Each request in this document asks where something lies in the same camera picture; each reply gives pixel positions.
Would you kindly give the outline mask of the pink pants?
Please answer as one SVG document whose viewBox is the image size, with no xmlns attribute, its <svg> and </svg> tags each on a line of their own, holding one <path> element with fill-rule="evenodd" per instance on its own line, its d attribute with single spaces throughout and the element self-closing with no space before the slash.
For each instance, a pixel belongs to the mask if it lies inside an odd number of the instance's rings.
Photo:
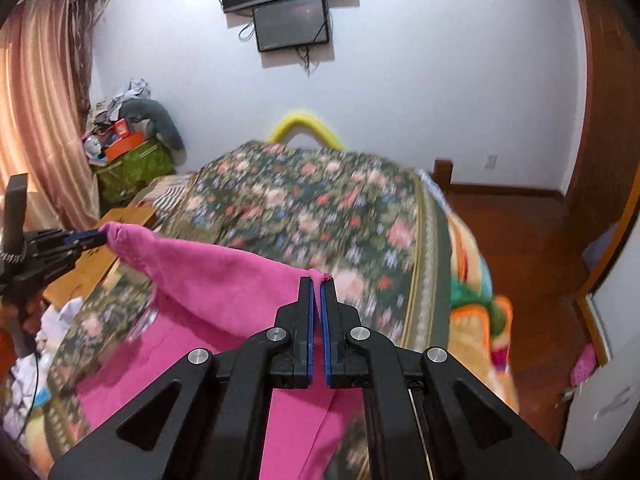
<svg viewBox="0 0 640 480">
<path fill-rule="evenodd" d="M 152 282 L 158 315 L 133 342 L 124 342 L 76 391 L 96 429 L 195 348 L 221 353 L 270 328 L 277 310 L 298 297 L 299 282 L 320 285 L 317 270 L 293 268 L 251 252 L 163 238 L 118 222 L 102 226 L 107 246 Z M 262 469 L 264 479 L 322 479 L 362 405 L 357 390 L 332 390 L 314 344 L 314 378 L 303 390 L 273 393 Z"/>
</svg>

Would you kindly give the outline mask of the striped black white cloth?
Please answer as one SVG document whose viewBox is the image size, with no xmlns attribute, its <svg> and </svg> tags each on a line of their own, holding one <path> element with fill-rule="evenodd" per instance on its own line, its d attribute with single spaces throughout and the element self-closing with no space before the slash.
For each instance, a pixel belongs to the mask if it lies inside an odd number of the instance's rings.
<svg viewBox="0 0 640 480">
<path fill-rule="evenodd" d="M 145 200 L 154 208 L 157 218 L 164 220 L 175 209 L 190 188 L 194 174 L 174 174 L 160 178 Z"/>
</svg>

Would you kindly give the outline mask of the orange box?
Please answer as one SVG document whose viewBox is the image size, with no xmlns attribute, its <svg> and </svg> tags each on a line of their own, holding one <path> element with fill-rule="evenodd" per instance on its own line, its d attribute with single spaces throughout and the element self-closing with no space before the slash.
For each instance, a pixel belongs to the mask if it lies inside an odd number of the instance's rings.
<svg viewBox="0 0 640 480">
<path fill-rule="evenodd" d="M 122 138 L 119 138 L 118 140 L 111 143 L 104 150 L 104 155 L 108 162 L 114 162 L 114 160 L 134 150 L 144 142 L 145 137 L 142 132 L 131 133 L 128 134 L 128 136 L 123 136 Z"/>
</svg>

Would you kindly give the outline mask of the dark floral bedspread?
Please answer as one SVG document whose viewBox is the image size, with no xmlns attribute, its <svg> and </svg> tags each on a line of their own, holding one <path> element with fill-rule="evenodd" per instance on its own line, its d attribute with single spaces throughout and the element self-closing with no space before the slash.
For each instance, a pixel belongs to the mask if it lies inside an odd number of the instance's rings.
<svg viewBox="0 0 640 480">
<path fill-rule="evenodd" d="M 157 235 L 218 245 L 332 276 L 337 298 L 398 346 L 449 339 L 450 241 L 420 176 L 355 152 L 248 142 L 204 166 Z M 158 315 L 152 282 L 117 257 L 76 314 L 27 429 L 47 474 L 91 430 L 76 388 Z"/>
</svg>

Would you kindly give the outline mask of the white crumpled cloth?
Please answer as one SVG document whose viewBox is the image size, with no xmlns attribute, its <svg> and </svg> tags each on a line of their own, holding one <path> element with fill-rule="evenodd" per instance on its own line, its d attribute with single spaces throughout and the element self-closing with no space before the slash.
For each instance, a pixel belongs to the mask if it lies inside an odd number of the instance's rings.
<svg viewBox="0 0 640 480">
<path fill-rule="evenodd" d="M 56 350 L 70 329 L 73 319 L 84 304 L 76 297 L 66 302 L 61 310 L 47 307 L 41 318 L 40 330 L 35 336 L 36 351 L 17 358 L 9 370 L 8 408 L 2 415 L 3 430 L 14 442 L 26 445 L 27 419 L 43 408 L 52 398 L 47 376 Z"/>
</svg>

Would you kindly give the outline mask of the colourful fleece blanket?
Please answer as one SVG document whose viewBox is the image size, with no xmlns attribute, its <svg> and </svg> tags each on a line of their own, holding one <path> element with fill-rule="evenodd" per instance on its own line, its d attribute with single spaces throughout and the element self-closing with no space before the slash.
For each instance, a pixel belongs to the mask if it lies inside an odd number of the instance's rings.
<svg viewBox="0 0 640 480">
<path fill-rule="evenodd" d="M 475 236 L 451 208 L 427 172 L 418 172 L 425 191 L 445 214 L 450 255 L 448 350 L 514 412 L 520 410 L 510 367 L 513 308 L 495 295 Z"/>
</svg>

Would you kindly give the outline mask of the grey plush pillow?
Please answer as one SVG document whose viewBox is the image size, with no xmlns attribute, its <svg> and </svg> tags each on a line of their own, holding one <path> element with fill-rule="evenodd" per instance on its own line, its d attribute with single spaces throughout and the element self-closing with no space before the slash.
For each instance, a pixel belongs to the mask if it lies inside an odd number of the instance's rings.
<svg viewBox="0 0 640 480">
<path fill-rule="evenodd" d="M 183 151 L 184 144 L 178 129 L 162 104 L 151 99 L 126 101 L 119 109 L 118 117 L 130 122 L 146 122 L 145 136 L 155 138 L 165 148 Z"/>
</svg>

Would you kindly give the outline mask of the pink striped curtain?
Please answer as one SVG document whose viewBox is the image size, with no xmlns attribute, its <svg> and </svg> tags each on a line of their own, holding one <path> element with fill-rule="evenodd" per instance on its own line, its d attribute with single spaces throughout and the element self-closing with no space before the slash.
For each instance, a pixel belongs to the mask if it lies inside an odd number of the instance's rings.
<svg viewBox="0 0 640 480">
<path fill-rule="evenodd" d="M 1 185 L 28 175 L 29 229 L 83 230 L 98 220 L 83 132 L 70 0 L 21 0 L 1 27 Z"/>
</svg>

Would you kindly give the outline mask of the pink slipper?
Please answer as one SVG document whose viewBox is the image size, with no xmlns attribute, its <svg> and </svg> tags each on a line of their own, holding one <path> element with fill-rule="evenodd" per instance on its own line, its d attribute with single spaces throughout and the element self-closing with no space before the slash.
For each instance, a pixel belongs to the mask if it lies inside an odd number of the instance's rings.
<svg viewBox="0 0 640 480">
<path fill-rule="evenodd" d="M 570 385 L 573 388 L 580 386 L 593 374 L 597 367 L 596 349 L 593 344 L 587 344 L 570 372 Z"/>
</svg>

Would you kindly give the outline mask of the yellow curved bed rail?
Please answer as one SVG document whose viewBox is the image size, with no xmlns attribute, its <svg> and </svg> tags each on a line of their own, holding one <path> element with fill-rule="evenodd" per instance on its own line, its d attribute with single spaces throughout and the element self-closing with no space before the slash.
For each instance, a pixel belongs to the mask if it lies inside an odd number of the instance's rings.
<svg viewBox="0 0 640 480">
<path fill-rule="evenodd" d="M 344 151 L 343 143 L 338 137 L 320 120 L 303 112 L 295 112 L 283 117 L 268 136 L 267 142 L 270 144 L 285 144 L 289 138 L 298 130 L 309 133 L 314 140 L 330 150 Z"/>
</svg>

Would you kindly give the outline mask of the wooden bed post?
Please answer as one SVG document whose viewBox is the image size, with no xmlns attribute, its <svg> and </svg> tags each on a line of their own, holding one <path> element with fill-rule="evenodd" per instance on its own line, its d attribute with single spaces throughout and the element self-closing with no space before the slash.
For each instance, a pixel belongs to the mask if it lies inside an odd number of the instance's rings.
<svg viewBox="0 0 640 480">
<path fill-rule="evenodd" d="M 454 163 L 450 159 L 434 160 L 434 166 L 432 170 L 432 179 L 444 193 L 449 192 L 453 172 L 454 172 Z"/>
</svg>

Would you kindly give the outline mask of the small wall monitor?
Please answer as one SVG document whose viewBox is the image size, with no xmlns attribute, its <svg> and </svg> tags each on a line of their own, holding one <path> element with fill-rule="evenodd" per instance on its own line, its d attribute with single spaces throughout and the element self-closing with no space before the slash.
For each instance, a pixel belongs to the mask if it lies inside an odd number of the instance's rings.
<svg viewBox="0 0 640 480">
<path fill-rule="evenodd" d="M 259 52 L 310 47 L 330 41 L 326 0 L 280 0 L 256 6 L 253 22 Z"/>
</svg>

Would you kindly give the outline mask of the wooden door frame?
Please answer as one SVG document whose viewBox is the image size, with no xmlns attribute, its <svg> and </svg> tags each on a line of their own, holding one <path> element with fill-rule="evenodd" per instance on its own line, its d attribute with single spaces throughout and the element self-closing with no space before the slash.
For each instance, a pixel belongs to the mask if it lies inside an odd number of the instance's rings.
<svg viewBox="0 0 640 480">
<path fill-rule="evenodd" d="M 567 200 L 582 245 L 611 235 L 575 296 L 612 271 L 639 214 L 639 49 L 616 0 L 578 0 L 586 47 L 582 136 Z"/>
</svg>

